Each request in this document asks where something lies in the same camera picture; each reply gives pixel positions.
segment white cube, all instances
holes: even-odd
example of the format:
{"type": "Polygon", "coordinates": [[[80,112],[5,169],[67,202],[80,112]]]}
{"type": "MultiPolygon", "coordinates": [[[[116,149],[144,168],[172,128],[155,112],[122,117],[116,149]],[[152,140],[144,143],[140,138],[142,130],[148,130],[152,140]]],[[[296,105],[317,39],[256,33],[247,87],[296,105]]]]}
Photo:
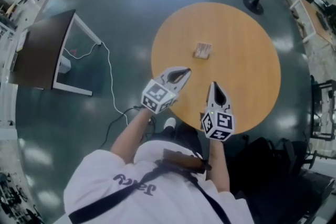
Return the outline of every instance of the white cube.
{"type": "Polygon", "coordinates": [[[141,104],[155,114],[158,114],[172,106],[178,97],[178,94],[173,93],[151,79],[142,92],[141,104]]]}
{"type": "Polygon", "coordinates": [[[205,136],[226,141],[235,132],[234,117],[222,110],[207,110],[202,118],[205,136]]]}

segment black strap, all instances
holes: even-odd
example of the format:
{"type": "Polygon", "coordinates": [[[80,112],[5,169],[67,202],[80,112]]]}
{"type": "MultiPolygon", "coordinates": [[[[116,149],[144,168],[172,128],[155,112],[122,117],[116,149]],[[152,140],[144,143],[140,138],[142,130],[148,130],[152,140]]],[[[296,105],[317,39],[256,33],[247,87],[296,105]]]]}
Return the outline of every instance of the black strap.
{"type": "Polygon", "coordinates": [[[177,173],[186,179],[188,179],[207,199],[210,203],[214,211],[217,213],[218,217],[224,224],[231,224],[229,218],[227,217],[223,208],[214,200],[211,196],[209,196],[198,184],[198,180],[196,177],[192,176],[189,172],[180,170],[180,169],[167,169],[164,166],[158,166],[153,171],[144,175],[144,177],[140,180],[139,183],[133,184],[126,188],[120,189],[115,193],[110,194],[94,203],[87,205],[81,209],[78,209],[75,212],[72,212],[69,215],[69,218],[72,224],[81,224],[92,220],[103,213],[109,211],[116,205],[118,205],[121,201],[125,200],[128,196],[130,196],[137,188],[139,188],[142,184],[147,183],[148,181],[152,181],[159,177],[160,175],[166,174],[168,172],[177,173]]]}

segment shirt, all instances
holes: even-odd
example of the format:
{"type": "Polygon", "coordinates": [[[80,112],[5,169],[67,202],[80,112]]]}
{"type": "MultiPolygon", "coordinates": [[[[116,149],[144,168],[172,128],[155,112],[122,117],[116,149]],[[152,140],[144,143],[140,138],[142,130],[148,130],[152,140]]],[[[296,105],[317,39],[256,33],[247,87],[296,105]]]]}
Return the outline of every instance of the shirt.
{"type": "MultiPolygon", "coordinates": [[[[155,161],[162,159],[167,148],[183,154],[192,151],[165,141],[142,144],[134,164],[116,154],[97,150],[86,156],[75,170],[64,191],[66,214],[70,214],[126,186],[139,182],[152,171],[155,161]]],[[[229,192],[218,193],[211,180],[196,175],[199,185],[224,209],[231,223],[253,224],[244,199],[235,199],[229,192]]],[[[89,223],[222,223],[203,194],[181,175],[164,174],[141,185],[128,198],[89,223]]]]}

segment black pants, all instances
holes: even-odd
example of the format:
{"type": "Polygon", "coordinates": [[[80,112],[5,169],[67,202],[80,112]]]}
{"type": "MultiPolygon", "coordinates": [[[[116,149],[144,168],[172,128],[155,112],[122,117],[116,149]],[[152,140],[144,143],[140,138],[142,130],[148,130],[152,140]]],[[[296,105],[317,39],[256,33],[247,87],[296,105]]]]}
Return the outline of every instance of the black pants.
{"type": "Polygon", "coordinates": [[[177,129],[168,126],[161,133],[153,134],[148,140],[173,142],[203,156],[201,142],[198,139],[196,129],[186,123],[181,123],[177,129]]]}

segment white shoe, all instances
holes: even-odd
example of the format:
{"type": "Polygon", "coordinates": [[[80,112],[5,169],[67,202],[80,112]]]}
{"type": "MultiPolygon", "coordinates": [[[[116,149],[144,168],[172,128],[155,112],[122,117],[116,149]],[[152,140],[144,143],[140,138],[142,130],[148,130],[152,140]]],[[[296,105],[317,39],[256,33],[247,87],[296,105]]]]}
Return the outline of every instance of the white shoe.
{"type": "Polygon", "coordinates": [[[172,128],[175,128],[175,126],[176,126],[176,119],[175,118],[169,118],[168,120],[166,120],[166,122],[164,123],[163,128],[166,129],[168,126],[171,126],[172,128]]]}

